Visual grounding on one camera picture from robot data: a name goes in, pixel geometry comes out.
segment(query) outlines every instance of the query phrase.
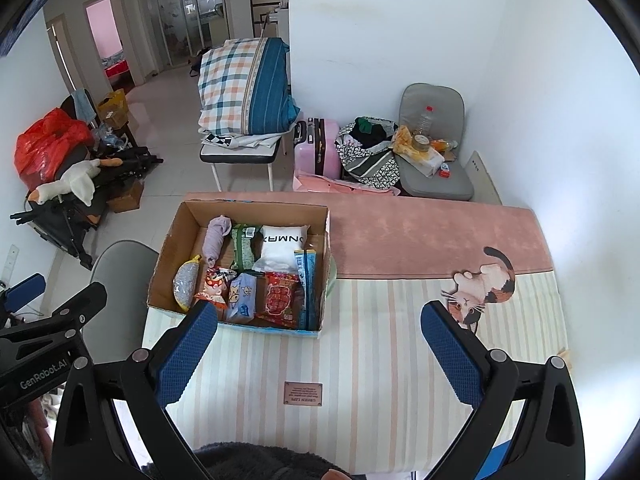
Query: striped tablecloth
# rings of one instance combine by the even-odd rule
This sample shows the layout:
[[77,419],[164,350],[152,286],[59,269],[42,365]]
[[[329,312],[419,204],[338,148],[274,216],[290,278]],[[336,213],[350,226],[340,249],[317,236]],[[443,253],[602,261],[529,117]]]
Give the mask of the striped tablecloth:
[[[193,449],[242,441],[314,452],[354,473],[429,470],[470,414],[420,332],[425,303],[452,280],[337,280],[318,339],[220,326],[169,414]],[[151,348],[180,316],[149,309]],[[478,337],[515,360],[543,363],[567,348],[553,272],[520,274],[488,306]],[[284,405],[284,383],[322,383],[320,408]],[[516,425],[514,406],[500,441]]]

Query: electrical outlet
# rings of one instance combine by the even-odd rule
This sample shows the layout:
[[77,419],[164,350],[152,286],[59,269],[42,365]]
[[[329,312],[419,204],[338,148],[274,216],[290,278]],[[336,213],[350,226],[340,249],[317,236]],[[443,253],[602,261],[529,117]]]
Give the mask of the electrical outlet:
[[4,269],[2,270],[2,277],[0,277],[0,285],[3,288],[9,288],[11,283],[11,276],[14,274],[15,261],[18,259],[18,253],[20,249],[15,245],[9,248],[9,254],[6,257],[4,263]]

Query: blue gripper pad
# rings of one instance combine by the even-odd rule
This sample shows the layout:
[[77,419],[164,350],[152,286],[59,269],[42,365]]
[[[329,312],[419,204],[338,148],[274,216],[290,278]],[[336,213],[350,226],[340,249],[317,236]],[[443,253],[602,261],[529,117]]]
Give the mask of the blue gripper pad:
[[422,335],[435,354],[458,400],[476,409],[483,397],[480,370],[435,309],[436,305],[431,303],[423,307],[420,316]]
[[44,294],[46,285],[47,283],[41,274],[34,274],[6,292],[4,309],[15,314],[39,295]]
[[217,328],[218,314],[213,305],[207,303],[164,364],[158,368],[156,400],[162,409],[180,400]]

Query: cardboard box on floor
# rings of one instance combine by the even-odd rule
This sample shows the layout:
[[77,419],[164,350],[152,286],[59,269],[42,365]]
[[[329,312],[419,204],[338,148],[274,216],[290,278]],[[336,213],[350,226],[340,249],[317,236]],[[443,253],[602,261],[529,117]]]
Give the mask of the cardboard box on floor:
[[124,213],[140,209],[140,199],[145,190],[145,185],[136,180],[133,185],[123,192],[120,196],[107,200],[109,209],[114,213]]
[[[294,227],[309,225],[305,249],[317,252],[316,261],[316,310],[320,330],[324,314],[324,298],[328,291],[331,268],[331,252],[329,247],[329,210],[325,206],[307,204],[287,204],[275,202],[236,202],[217,200],[206,202],[191,200],[182,202],[174,217],[174,222],[162,245],[156,270],[149,285],[147,303],[150,308],[173,313],[172,317],[183,317],[184,313],[174,298],[174,276],[180,266],[202,254],[202,245],[209,222],[217,216],[231,218],[233,223],[270,225],[277,227]],[[252,244],[256,258],[260,257],[262,235],[257,235]],[[229,268],[234,260],[234,248],[231,236],[225,237],[217,265]],[[202,288],[205,266],[200,265],[196,292]],[[256,310],[264,305],[265,279],[258,278]],[[292,330],[280,327],[266,320],[255,318],[248,325],[224,323],[220,325],[237,330],[252,332],[276,333],[279,335],[318,337],[318,332]]]

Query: green snack package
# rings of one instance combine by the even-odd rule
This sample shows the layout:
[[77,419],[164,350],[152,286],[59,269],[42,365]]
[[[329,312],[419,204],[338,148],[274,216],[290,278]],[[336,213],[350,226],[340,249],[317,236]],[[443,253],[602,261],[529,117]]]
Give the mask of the green snack package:
[[231,237],[234,244],[234,262],[231,264],[233,270],[251,270],[255,263],[254,251],[251,242],[255,238],[256,232],[261,226],[235,224],[231,228]]

